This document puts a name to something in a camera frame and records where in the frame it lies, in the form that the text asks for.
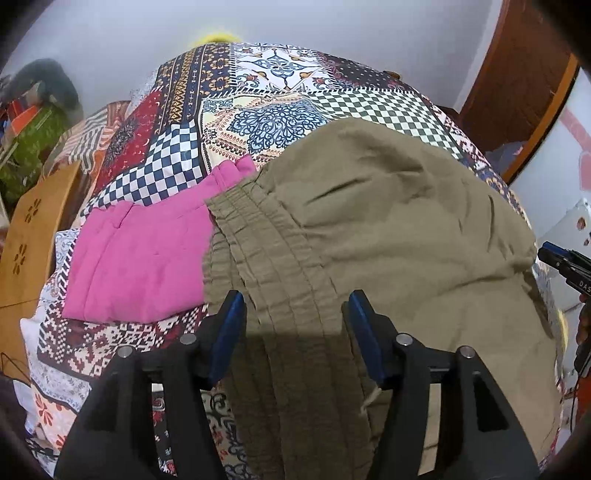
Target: pink cloth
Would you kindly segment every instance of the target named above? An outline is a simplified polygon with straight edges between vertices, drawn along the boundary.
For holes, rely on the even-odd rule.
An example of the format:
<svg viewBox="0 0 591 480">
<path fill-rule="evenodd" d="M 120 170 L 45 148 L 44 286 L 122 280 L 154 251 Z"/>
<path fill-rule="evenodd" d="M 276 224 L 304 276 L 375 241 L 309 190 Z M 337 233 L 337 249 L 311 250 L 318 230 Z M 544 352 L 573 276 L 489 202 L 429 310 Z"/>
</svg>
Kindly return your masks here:
<svg viewBox="0 0 591 480">
<path fill-rule="evenodd" d="M 213 231 L 204 201 L 254 172 L 250 155 L 225 160 L 154 205 L 123 200 L 93 209 L 76 241 L 62 315 L 150 323 L 202 304 L 202 258 Z"/>
</svg>

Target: white wall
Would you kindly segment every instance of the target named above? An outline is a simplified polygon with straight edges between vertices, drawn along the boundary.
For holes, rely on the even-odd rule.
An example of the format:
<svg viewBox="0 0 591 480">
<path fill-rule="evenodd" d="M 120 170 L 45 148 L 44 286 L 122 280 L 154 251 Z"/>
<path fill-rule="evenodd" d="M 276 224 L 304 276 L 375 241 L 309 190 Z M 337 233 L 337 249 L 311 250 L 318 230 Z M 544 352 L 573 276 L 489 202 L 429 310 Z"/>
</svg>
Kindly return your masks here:
<svg viewBox="0 0 591 480">
<path fill-rule="evenodd" d="M 583 71 L 577 77 L 566 107 L 585 130 L 591 132 L 591 82 Z M 548 232 L 581 198 L 591 200 L 591 191 L 580 187 L 579 157 L 582 151 L 574 136 L 557 121 L 511 184 L 537 238 Z"/>
<path fill-rule="evenodd" d="M 148 73 L 201 36 L 290 43 L 394 70 L 453 106 L 498 0 L 55 0 L 3 73 L 58 60 L 86 113 L 129 98 Z"/>
<path fill-rule="evenodd" d="M 457 96 L 456 103 L 453 105 L 453 108 L 456 112 L 460 112 L 462 110 L 464 103 L 466 103 L 466 100 L 468 99 L 468 95 L 470 95 L 472 86 L 474 85 L 474 82 L 480 73 L 480 68 L 482 67 L 482 63 L 484 62 L 488 52 L 488 47 L 491 45 L 492 37 L 495 34 L 496 23 L 499 20 L 502 6 L 503 0 L 492 0 L 491 2 L 491 7 L 489 8 L 486 23 L 484 25 L 484 30 L 482 31 L 482 37 L 480 38 L 480 43 L 476 49 L 472 64 L 470 64 L 470 68 L 468 69 L 464 84 L 462 85 L 460 93 Z"/>
</svg>

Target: bed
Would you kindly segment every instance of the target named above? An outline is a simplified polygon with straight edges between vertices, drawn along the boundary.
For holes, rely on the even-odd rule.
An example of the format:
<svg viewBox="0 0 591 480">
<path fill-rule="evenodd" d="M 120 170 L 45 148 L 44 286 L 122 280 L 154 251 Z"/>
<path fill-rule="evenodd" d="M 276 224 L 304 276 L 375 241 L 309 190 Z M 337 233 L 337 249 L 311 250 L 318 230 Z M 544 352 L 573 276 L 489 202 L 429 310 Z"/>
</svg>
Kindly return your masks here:
<svg viewBox="0 0 591 480">
<path fill-rule="evenodd" d="M 53 473 L 77 412 L 118 347 L 165 348 L 207 315 L 207 307 L 198 306 L 147 325 L 63 318 L 69 267 L 85 217 L 122 199 L 146 206 L 162 201 L 196 185 L 225 159 L 250 154 L 257 167 L 263 166 L 312 130 L 348 116 L 445 148 L 526 219 L 513 193 L 452 120 L 388 73 L 306 48 L 265 43 L 206 44 L 171 59 L 131 102 L 111 103 L 67 132 L 44 167 L 46 176 L 82 160 L 87 177 L 73 227 L 56 235 L 55 272 L 35 315 L 21 322 L 39 425 L 29 443 L 47 472 Z M 534 273 L 543 284 L 539 265 Z M 552 312 L 551 298 L 546 300 Z M 550 321 L 559 338 L 552 313 Z M 174 472 L 157 385 L 152 397 L 160 467 Z M 256 478 L 222 388 L 202 397 L 228 477 Z"/>
</svg>

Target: metal screw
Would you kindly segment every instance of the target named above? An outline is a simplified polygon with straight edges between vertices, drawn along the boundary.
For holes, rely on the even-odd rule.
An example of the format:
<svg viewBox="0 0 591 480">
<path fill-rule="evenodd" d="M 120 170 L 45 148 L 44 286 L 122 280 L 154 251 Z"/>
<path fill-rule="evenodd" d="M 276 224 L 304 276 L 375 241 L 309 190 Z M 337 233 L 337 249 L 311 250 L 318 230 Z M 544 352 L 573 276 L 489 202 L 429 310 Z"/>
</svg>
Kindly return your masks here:
<svg viewBox="0 0 591 480">
<path fill-rule="evenodd" d="M 476 351 L 471 346 L 461 346 L 460 353 L 464 358 L 474 358 L 476 356 Z"/>
<path fill-rule="evenodd" d="M 134 353 L 134 348 L 132 346 L 129 346 L 129 345 L 120 346 L 117 349 L 117 355 L 119 355 L 121 358 L 127 358 L 132 353 Z"/>
<path fill-rule="evenodd" d="M 409 334 L 407 333 L 399 333 L 396 336 L 396 341 L 400 344 L 400 345 L 404 345 L 404 346 L 409 346 L 412 342 L 413 342 L 413 337 L 411 337 Z"/>
<path fill-rule="evenodd" d="M 180 338 L 180 340 L 183 345 L 191 345 L 191 343 L 193 343 L 195 340 L 197 340 L 197 337 L 195 336 L 194 333 L 185 333 Z"/>
</svg>

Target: blue paisley pattern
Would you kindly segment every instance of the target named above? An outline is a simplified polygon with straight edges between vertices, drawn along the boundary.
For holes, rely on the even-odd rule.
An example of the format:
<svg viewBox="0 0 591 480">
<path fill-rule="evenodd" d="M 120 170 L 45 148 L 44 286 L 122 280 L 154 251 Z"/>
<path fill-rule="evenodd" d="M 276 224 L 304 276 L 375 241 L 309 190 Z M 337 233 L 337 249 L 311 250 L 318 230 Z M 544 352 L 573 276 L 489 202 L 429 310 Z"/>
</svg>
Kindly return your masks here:
<svg viewBox="0 0 591 480">
<path fill-rule="evenodd" d="M 257 109 L 244 109 L 228 126 L 230 132 L 249 135 L 249 153 L 259 153 L 276 145 L 285 148 L 306 132 L 324 125 L 324 118 L 308 100 L 275 103 Z"/>
<path fill-rule="evenodd" d="M 203 101 L 203 112 L 219 112 L 221 110 L 225 110 L 227 108 L 232 108 L 232 99 L 226 100 L 212 100 L 206 98 Z"/>
<path fill-rule="evenodd" d="M 302 70 L 306 68 L 305 66 L 299 65 L 298 63 L 281 58 L 277 54 L 269 57 L 268 59 L 253 61 L 253 63 L 263 69 L 270 70 L 273 75 L 283 79 L 291 77 L 296 72 L 296 70 Z"/>
</svg>

